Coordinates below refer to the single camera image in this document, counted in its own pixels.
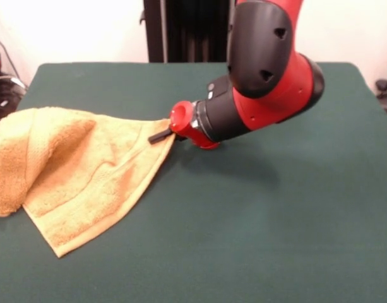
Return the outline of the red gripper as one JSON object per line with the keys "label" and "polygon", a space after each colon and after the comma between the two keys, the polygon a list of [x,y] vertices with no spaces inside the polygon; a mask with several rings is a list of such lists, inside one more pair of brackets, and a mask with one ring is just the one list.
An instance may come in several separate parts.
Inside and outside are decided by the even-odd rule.
{"label": "red gripper", "polygon": [[175,133],[177,141],[184,141],[187,138],[199,148],[205,150],[216,148],[219,143],[212,141],[203,130],[197,104],[186,100],[176,103],[170,112],[170,128],[150,136],[148,142],[154,145]]}

